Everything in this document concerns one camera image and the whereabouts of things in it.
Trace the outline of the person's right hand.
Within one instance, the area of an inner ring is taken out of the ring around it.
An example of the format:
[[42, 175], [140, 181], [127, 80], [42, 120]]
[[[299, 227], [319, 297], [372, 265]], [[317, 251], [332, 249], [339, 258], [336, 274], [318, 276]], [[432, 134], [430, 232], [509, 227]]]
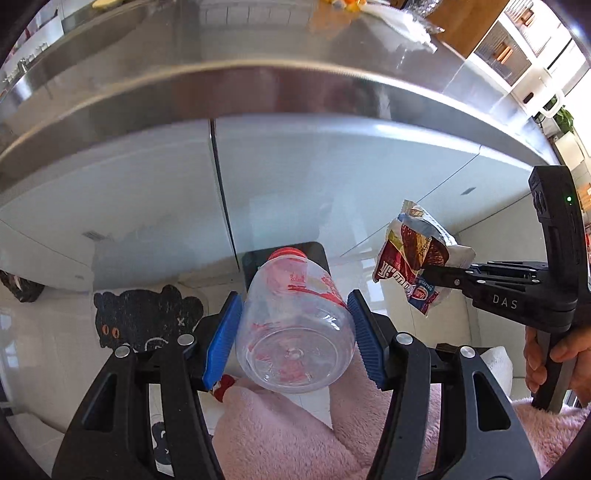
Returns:
[[[558, 342], [550, 351], [550, 358], [556, 363], [575, 360], [569, 389], [574, 392], [583, 407], [590, 404], [590, 326], [578, 327], [566, 338]], [[525, 383], [532, 394], [536, 394], [547, 380], [547, 368], [541, 346], [537, 341], [536, 330], [525, 329], [525, 347], [523, 355], [526, 361]]]

